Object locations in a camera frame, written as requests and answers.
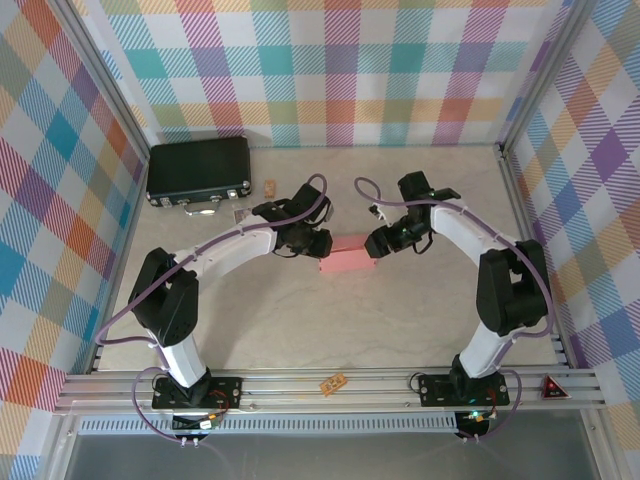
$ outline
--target plaid wallpaper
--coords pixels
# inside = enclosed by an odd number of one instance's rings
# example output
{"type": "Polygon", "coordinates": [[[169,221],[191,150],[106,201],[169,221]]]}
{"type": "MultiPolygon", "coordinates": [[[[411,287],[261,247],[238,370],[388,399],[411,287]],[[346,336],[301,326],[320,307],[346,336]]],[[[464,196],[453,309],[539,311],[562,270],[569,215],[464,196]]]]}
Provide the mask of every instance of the plaid wallpaper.
{"type": "Polygon", "coordinates": [[[45,0],[0,0],[0,479],[31,479],[142,163],[45,0]]]}
{"type": "Polygon", "coordinates": [[[540,46],[540,50],[538,50],[535,60],[531,63],[531,66],[529,67],[529,71],[527,72],[525,80],[524,82],[522,82],[522,85],[518,90],[518,96],[516,97],[513,104],[511,105],[509,114],[507,115],[507,119],[502,125],[502,129],[500,130],[500,134],[498,135],[498,142],[500,143],[504,142],[507,136],[507,133],[511,128],[511,125],[513,124],[514,118],[516,118],[516,115],[520,112],[520,107],[522,106],[523,100],[530,93],[531,86],[533,85],[533,82],[536,80],[536,77],[538,76],[538,71],[540,70],[540,67],[544,64],[545,60],[547,59],[547,54],[549,53],[549,49],[553,44],[553,42],[558,37],[558,34],[560,33],[560,31],[562,30],[562,27],[564,26],[564,22],[567,19],[567,16],[569,15],[569,11],[571,10],[571,7],[573,6],[574,2],[575,0],[562,0],[562,6],[558,10],[556,17],[554,18],[553,23],[551,24],[551,28],[549,28],[549,31],[547,32],[547,35],[544,41],[542,42],[542,45],[540,46]]]}
{"type": "Polygon", "coordinates": [[[76,0],[151,143],[287,147],[493,143],[553,3],[76,0]]]}
{"type": "Polygon", "coordinates": [[[515,148],[580,364],[640,478],[640,2],[601,0],[515,148]]]}

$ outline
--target black mounting plate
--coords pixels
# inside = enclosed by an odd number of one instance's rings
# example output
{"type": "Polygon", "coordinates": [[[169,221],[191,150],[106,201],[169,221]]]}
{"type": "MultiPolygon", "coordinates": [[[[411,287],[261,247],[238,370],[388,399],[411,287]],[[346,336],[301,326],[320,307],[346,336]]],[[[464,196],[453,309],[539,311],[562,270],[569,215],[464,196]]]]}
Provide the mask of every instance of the black mounting plate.
{"type": "Polygon", "coordinates": [[[210,395],[206,395],[199,405],[190,405],[182,392],[176,388],[171,379],[158,377],[155,381],[155,392],[151,401],[151,408],[162,409],[204,409],[214,410],[226,408],[226,402],[220,395],[214,395],[217,390],[226,395],[229,400],[229,409],[240,408],[242,396],[242,378],[240,377],[211,377],[209,380],[210,395]]]}
{"type": "MultiPolygon", "coordinates": [[[[498,383],[492,385],[491,388],[496,394],[496,406],[509,405],[509,392],[504,377],[500,376],[498,383]]],[[[418,376],[418,391],[420,392],[420,405],[423,407],[469,407],[473,409],[493,406],[493,400],[486,390],[476,397],[460,400],[449,380],[449,375],[418,376]],[[427,389],[426,393],[422,393],[423,388],[427,389]]]]}

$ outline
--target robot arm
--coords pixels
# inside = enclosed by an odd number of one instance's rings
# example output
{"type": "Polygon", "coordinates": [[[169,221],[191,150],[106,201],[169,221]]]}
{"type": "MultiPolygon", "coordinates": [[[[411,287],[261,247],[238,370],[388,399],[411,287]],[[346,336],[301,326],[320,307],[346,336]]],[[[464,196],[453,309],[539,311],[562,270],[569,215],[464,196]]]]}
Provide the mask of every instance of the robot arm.
{"type": "MultiPolygon", "coordinates": [[[[198,354],[193,337],[199,289],[243,263],[284,246],[289,247],[294,256],[324,258],[329,255],[331,235],[328,230],[317,228],[331,212],[331,202],[326,197],[305,220],[273,228],[266,224],[304,213],[319,195],[315,188],[304,184],[291,200],[267,202],[254,208],[252,215],[218,237],[225,237],[233,231],[244,233],[230,236],[197,256],[133,309],[138,322],[157,343],[173,383],[190,404],[197,405],[208,390],[208,369],[198,354]],[[324,216],[319,219],[322,212],[325,212],[324,216]],[[246,227],[258,224],[266,225],[245,232],[246,227]]],[[[192,256],[200,246],[175,254],[161,248],[150,252],[129,301],[133,301],[171,267],[192,256]]]]}
{"type": "MultiPolygon", "coordinates": [[[[422,172],[406,175],[398,182],[398,186],[405,202],[447,200],[448,203],[464,207],[460,195],[451,189],[432,189],[422,172]]],[[[375,205],[370,210],[376,213],[378,208],[375,205]]],[[[457,397],[460,400],[475,400],[475,393],[484,393],[486,384],[496,381],[500,376],[500,362],[514,337],[527,327],[536,325],[546,315],[547,307],[538,284],[517,256],[469,217],[450,208],[440,205],[410,206],[407,215],[400,220],[375,230],[365,246],[374,258],[409,246],[414,246],[417,252],[415,244],[422,236],[428,234],[431,237],[433,233],[448,238],[478,267],[476,307],[481,322],[471,342],[455,357],[450,373],[457,397]],[[512,274],[521,275],[522,278],[513,281],[512,274]]],[[[548,288],[540,244],[534,240],[517,242],[506,235],[501,236],[515,244],[531,260],[548,288]]]]}

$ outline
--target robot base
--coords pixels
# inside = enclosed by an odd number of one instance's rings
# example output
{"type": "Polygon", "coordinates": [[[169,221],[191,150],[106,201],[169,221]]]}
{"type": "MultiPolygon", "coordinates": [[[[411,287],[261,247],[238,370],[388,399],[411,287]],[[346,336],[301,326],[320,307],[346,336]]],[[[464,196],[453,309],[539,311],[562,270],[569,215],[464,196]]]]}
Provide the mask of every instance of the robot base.
{"type": "Polygon", "coordinates": [[[189,408],[227,410],[240,407],[242,378],[208,377],[203,388],[200,394],[189,395],[189,389],[185,392],[185,389],[171,378],[158,378],[154,385],[155,393],[151,408],[154,410],[189,408]]]}
{"type": "Polygon", "coordinates": [[[493,407],[509,405],[509,393],[504,377],[500,374],[490,375],[483,380],[482,388],[475,389],[475,394],[464,400],[456,393],[449,375],[420,375],[418,391],[420,405],[423,407],[493,407]],[[495,400],[489,392],[495,394],[495,400]]]}

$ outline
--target warning sign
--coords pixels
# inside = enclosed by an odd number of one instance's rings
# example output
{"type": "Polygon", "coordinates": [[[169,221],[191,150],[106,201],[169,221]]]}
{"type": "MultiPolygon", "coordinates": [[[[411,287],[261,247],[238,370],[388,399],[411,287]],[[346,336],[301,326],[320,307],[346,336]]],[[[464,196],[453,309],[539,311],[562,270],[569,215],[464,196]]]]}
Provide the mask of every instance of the warning sign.
{"type": "Polygon", "coordinates": [[[566,398],[571,398],[571,395],[551,375],[547,375],[542,384],[542,399],[562,400],[566,398]]]}

